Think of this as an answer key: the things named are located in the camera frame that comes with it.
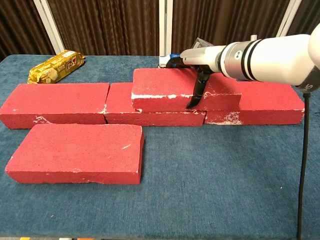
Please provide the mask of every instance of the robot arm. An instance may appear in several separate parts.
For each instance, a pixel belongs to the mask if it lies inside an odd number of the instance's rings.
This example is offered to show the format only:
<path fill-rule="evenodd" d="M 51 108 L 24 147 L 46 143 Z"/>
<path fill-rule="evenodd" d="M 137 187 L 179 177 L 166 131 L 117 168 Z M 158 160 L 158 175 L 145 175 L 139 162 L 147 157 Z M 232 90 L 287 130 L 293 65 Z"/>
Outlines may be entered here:
<path fill-rule="evenodd" d="M 196 106 L 213 73 L 247 81 L 297 86 L 303 93 L 320 87 L 320 24 L 311 35 L 300 34 L 255 41 L 233 42 L 226 46 L 187 49 L 172 58 L 171 67 L 195 66 L 197 80 L 187 108 Z"/>

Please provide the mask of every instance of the dark brown curtain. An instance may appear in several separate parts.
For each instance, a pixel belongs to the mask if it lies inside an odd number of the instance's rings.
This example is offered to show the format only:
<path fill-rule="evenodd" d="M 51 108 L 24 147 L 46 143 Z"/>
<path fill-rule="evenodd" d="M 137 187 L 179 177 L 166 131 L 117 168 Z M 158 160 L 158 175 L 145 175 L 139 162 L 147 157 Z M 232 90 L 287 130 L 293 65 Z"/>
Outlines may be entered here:
<path fill-rule="evenodd" d="M 287 35 L 311 34 L 320 23 L 320 0 L 302 0 Z"/>
<path fill-rule="evenodd" d="M 85 55 L 159 55 L 159 0 L 49 0 L 67 49 Z"/>
<path fill-rule="evenodd" d="M 11 54 L 55 54 L 33 0 L 0 0 L 0 60 Z"/>
<path fill-rule="evenodd" d="M 172 52 L 191 48 L 197 37 L 214 45 L 277 35 L 289 0 L 174 0 Z"/>

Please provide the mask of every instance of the black stripe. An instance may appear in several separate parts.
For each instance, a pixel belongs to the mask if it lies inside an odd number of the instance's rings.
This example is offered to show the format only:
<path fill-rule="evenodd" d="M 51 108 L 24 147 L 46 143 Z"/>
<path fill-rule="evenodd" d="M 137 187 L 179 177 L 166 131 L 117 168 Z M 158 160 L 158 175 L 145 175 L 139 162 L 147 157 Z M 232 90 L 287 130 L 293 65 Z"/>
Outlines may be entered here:
<path fill-rule="evenodd" d="M 228 46 L 228 45 L 226 45 L 226 46 L 222 49 L 222 51 L 220 52 L 220 55 L 219 55 L 219 57 L 218 57 L 218 69 L 220 70 L 220 72 L 222 73 L 222 75 L 225 76 L 225 77 L 227 77 L 227 76 L 223 73 L 223 71 L 222 71 L 222 69 L 221 69 L 221 55 L 222 55 L 222 53 L 224 52 L 224 50 L 226 49 L 227 46 Z"/>
<path fill-rule="evenodd" d="M 242 73 L 244 75 L 244 77 L 248 80 L 251 80 L 250 77 L 247 75 L 246 73 L 246 69 L 245 69 L 245 56 L 247 54 L 247 51 L 249 49 L 249 47 L 254 43 L 255 41 L 252 41 L 250 42 L 244 49 L 243 51 L 243 54 L 242 54 L 242 57 L 241 57 L 241 70 L 242 70 Z"/>
<path fill-rule="evenodd" d="M 250 52 L 249 52 L 249 56 L 248 56 L 248 62 L 247 62 L 247 66 L 248 66 L 248 73 L 250 75 L 250 77 L 254 80 L 257 81 L 257 79 L 255 78 L 255 76 L 253 75 L 252 71 L 251 71 L 251 56 L 252 53 L 254 52 L 254 49 L 256 48 L 256 46 L 261 43 L 263 39 L 258 40 L 258 42 L 251 48 Z"/>

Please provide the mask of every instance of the table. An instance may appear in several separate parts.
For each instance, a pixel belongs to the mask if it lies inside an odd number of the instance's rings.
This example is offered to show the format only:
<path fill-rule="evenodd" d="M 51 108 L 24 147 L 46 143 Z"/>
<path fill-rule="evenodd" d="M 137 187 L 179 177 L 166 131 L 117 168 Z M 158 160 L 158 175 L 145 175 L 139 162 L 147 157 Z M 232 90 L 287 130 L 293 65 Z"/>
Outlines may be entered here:
<path fill-rule="evenodd" d="M 4 59 L 0 104 L 49 57 Z M 135 68 L 157 64 L 155 56 L 87 56 L 58 84 L 131 82 Z M 303 236 L 318 240 L 320 90 L 310 107 Z M 140 185 L 16 183 L 4 168 L 28 131 L 0 123 L 0 236 L 295 239 L 302 124 L 144 127 Z"/>

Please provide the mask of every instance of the red foam brick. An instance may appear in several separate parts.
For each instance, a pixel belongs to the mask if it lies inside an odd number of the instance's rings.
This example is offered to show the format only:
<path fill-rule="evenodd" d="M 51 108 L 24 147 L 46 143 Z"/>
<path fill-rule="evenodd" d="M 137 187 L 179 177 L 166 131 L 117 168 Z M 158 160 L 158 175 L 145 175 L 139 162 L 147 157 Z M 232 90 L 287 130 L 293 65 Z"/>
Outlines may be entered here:
<path fill-rule="evenodd" d="M 38 124 L 5 171 L 24 184 L 139 184 L 143 144 L 137 125 Z"/>
<path fill-rule="evenodd" d="M 10 129 L 36 124 L 105 124 L 108 83 L 19 84 L 0 108 Z"/>
<path fill-rule="evenodd" d="M 299 124 L 304 116 L 304 103 L 289 85 L 238 82 L 237 89 L 242 92 L 239 106 L 229 111 L 208 111 L 206 124 L 289 125 Z"/>
<path fill-rule="evenodd" d="M 132 106 L 132 82 L 112 83 L 106 99 L 105 118 L 109 124 L 141 126 L 201 126 L 206 112 L 141 112 Z"/>
<path fill-rule="evenodd" d="M 133 73 L 131 99 L 144 112 L 184 112 L 193 95 L 196 72 L 191 68 L 138 68 Z M 241 92 L 234 79 L 212 74 L 194 110 L 230 110 L 239 105 Z"/>

